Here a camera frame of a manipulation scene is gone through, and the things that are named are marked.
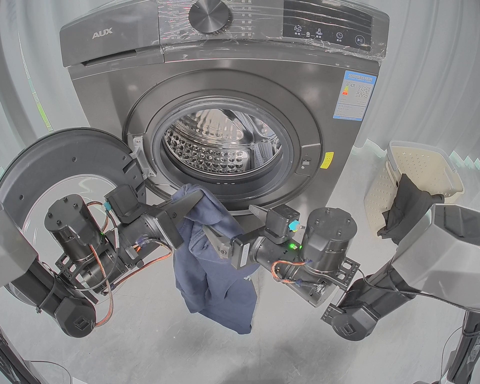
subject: control knob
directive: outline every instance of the control knob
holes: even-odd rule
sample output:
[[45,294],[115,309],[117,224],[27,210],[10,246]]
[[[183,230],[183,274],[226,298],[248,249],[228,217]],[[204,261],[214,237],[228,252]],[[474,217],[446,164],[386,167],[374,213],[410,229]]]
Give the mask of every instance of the control knob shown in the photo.
[[221,0],[198,0],[188,12],[188,21],[198,32],[210,34],[225,27],[229,10]]

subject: plastic wrap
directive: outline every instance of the plastic wrap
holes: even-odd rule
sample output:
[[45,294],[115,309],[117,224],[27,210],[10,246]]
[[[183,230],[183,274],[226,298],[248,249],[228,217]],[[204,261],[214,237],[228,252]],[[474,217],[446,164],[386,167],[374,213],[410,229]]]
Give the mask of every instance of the plastic wrap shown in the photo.
[[[160,44],[165,52],[206,41],[276,42],[303,45],[315,51],[340,52],[375,60],[385,57],[389,18],[383,12],[351,1],[223,0],[229,20],[203,34],[192,27],[194,0],[158,0]],[[225,44],[224,49],[235,49]]]

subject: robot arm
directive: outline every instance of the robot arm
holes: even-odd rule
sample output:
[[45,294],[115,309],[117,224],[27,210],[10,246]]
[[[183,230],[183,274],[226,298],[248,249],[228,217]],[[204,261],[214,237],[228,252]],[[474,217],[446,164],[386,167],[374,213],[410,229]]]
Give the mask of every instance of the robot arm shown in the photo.
[[[137,200],[130,186],[122,185],[106,196],[107,213],[113,211],[120,221],[106,233],[98,228],[80,196],[56,201],[47,212],[45,226],[65,251],[56,262],[59,274],[41,264],[35,250],[1,210],[0,283],[12,282],[37,311],[52,316],[66,334],[86,336],[96,321],[93,304],[97,300],[89,291],[104,292],[108,278],[115,282],[129,270],[142,267],[143,259],[159,242],[171,249],[180,247],[182,238],[176,224],[202,196],[203,192],[197,191],[175,202],[147,205]],[[230,259],[235,268],[259,263],[314,307],[339,287],[344,292],[342,298],[328,306],[322,320],[345,339],[362,340],[378,320],[416,295],[466,309],[464,334],[447,365],[445,379],[468,383],[480,357],[480,301],[476,295],[480,281],[479,212],[435,204],[401,241],[390,262],[352,284],[360,264],[347,257],[357,232],[350,214],[338,208],[312,211],[303,240],[297,243],[292,238],[300,228],[298,212],[286,205],[250,209],[265,225],[233,239],[204,226],[218,255]],[[90,245],[107,277],[102,275]],[[136,245],[141,245],[141,250],[135,250]]]
[[[98,300],[90,292],[103,293],[108,279],[115,282],[135,267],[142,267],[143,259],[158,247],[158,241],[171,249],[182,245],[176,224],[202,196],[202,191],[196,191],[175,202],[151,206],[138,202],[133,189],[122,185],[106,196],[106,205],[120,224],[105,233],[81,196],[57,200],[45,216],[45,227],[64,250],[55,263],[58,274],[43,266],[36,251],[2,209],[0,284],[11,283],[21,293],[22,301],[35,306],[37,312],[48,313],[67,335],[84,337],[96,324],[94,304]],[[136,244],[142,246],[139,252],[133,248]],[[106,278],[90,246],[95,249]]]

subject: orange cable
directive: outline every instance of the orange cable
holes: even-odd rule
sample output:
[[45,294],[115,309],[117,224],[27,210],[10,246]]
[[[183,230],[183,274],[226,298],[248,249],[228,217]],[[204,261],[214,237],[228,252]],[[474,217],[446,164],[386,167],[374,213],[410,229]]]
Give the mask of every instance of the orange cable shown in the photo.
[[167,253],[165,256],[162,256],[162,257],[158,257],[150,262],[148,262],[147,264],[145,264],[142,268],[138,268],[136,271],[130,273],[128,276],[125,276],[123,279],[119,280],[118,282],[114,283],[115,286],[117,285],[120,285],[121,283],[123,283],[124,281],[126,281],[127,279],[129,279],[130,277],[132,277],[133,275],[136,275],[137,273],[139,273],[140,271],[142,271],[143,269],[151,266],[152,264],[155,264],[159,261],[162,261],[162,260],[165,260],[167,258],[169,258],[170,256],[172,255],[172,252],[169,252]]
[[282,279],[280,278],[277,274],[276,274],[276,271],[275,271],[275,267],[277,264],[288,264],[288,265],[297,265],[297,266],[301,266],[301,265],[305,265],[307,262],[291,262],[291,261],[287,261],[287,260],[277,260],[275,261],[273,264],[272,264],[272,268],[270,269],[270,272],[272,273],[272,276],[273,278],[276,280],[276,281],[279,281],[281,283],[284,283],[284,284],[295,284],[296,281],[295,280],[288,280],[288,279]]
[[[96,253],[95,251],[95,248],[93,247],[93,245],[90,244],[90,249],[92,250],[94,256],[95,256],[95,259],[96,259],[96,262],[98,263],[98,265],[100,266],[100,270],[102,271],[102,275],[103,275],[103,278],[106,278],[107,277],[107,274],[105,273],[105,269],[103,268],[103,265],[100,261],[100,258],[98,257],[98,254]],[[110,283],[108,282],[108,279],[105,281],[106,285],[107,285],[107,290],[108,290],[108,296],[110,297],[110,305],[108,307],[108,313],[107,315],[102,319],[100,320],[98,323],[95,324],[95,328],[97,327],[100,327],[104,324],[106,324],[108,322],[108,320],[111,319],[112,315],[113,315],[113,294],[112,294],[112,290],[110,288]]]
[[[103,206],[103,204],[100,201],[90,201],[89,203],[87,203],[87,207],[90,207],[92,205]],[[108,227],[108,215],[105,215],[105,222],[103,223],[102,232],[104,232],[107,229],[107,227]]]

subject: black cylindrical motor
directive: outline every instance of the black cylindrical motor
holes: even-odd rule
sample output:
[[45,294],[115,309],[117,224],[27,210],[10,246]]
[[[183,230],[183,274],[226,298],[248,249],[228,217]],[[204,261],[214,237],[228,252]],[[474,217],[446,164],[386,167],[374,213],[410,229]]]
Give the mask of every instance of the black cylindrical motor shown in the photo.
[[333,272],[343,265],[350,240],[357,233],[352,216],[340,208],[315,209],[308,216],[300,258],[311,273]]
[[103,239],[95,219],[82,197],[77,194],[53,203],[45,216],[45,228],[74,263],[85,263],[93,259],[90,245],[98,251]]

